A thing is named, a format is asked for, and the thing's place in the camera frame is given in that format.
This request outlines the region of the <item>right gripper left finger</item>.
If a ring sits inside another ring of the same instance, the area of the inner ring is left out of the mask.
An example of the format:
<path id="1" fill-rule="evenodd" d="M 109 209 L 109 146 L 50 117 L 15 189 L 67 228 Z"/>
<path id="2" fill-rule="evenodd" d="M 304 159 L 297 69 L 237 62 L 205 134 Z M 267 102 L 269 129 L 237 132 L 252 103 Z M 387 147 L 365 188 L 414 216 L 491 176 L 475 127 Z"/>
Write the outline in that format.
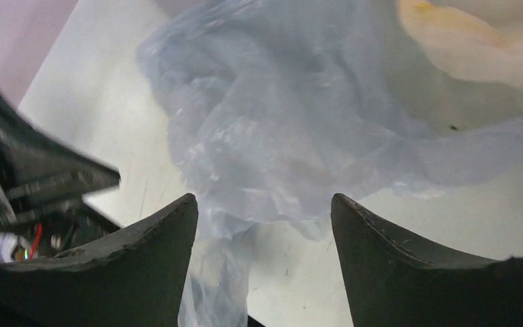
<path id="1" fill-rule="evenodd" d="M 197 218 L 188 193 L 55 258 L 0 264 L 0 326 L 176 326 Z"/>

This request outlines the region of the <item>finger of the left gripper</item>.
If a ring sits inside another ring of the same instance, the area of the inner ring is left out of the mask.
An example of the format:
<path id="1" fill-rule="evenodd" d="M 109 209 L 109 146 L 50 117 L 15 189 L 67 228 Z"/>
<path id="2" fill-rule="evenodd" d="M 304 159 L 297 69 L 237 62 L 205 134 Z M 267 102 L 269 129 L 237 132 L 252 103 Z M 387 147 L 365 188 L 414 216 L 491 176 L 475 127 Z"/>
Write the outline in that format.
<path id="1" fill-rule="evenodd" d="M 81 155 L 26 122 L 0 94 L 0 226 L 24 225 L 116 187 L 118 170 Z"/>

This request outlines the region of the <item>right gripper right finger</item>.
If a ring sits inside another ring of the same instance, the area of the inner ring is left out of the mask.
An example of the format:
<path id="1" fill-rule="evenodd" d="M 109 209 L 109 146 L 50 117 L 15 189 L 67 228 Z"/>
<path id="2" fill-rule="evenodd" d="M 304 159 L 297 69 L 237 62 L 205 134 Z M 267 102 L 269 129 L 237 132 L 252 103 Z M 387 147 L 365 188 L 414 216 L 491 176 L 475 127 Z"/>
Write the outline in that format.
<path id="1" fill-rule="evenodd" d="M 523 326 L 523 258 L 446 247 L 341 193 L 330 216 L 354 326 Z"/>

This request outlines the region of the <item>light blue trash bag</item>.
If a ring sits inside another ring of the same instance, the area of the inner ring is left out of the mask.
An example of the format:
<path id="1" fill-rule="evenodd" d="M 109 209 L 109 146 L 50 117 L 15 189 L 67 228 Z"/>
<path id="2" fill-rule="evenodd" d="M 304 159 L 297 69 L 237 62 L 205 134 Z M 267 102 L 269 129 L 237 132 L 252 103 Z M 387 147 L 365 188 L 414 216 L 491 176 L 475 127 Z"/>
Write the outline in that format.
<path id="1" fill-rule="evenodd" d="M 196 196 L 179 326 L 244 326 L 286 232 L 331 237 L 335 193 L 472 247 L 523 251 L 523 91 L 423 58 L 393 1 L 210 1 L 138 48 Z"/>

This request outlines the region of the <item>clear bag with yellow rim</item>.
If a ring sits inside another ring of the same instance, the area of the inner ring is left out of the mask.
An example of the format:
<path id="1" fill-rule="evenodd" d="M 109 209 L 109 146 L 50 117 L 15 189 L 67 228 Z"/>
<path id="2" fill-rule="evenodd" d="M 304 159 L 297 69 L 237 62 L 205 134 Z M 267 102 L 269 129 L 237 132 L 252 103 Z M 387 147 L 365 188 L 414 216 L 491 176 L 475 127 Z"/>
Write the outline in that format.
<path id="1" fill-rule="evenodd" d="M 523 1 L 397 1 L 396 13 L 451 77 L 523 89 Z"/>

